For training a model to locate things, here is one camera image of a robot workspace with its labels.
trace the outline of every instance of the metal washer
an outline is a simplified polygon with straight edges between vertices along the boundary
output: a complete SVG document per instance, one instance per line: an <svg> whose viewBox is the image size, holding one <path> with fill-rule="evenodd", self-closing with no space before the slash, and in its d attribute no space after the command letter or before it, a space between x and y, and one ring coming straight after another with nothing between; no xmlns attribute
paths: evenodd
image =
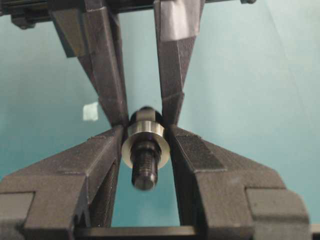
<svg viewBox="0 0 320 240"><path fill-rule="evenodd" d="M155 121L137 121L128 127L128 138L122 145L121 153L125 164L132 169L131 148L136 141L154 140L161 149L158 168L162 168L169 160L170 147L165 140L165 128Z"/></svg>

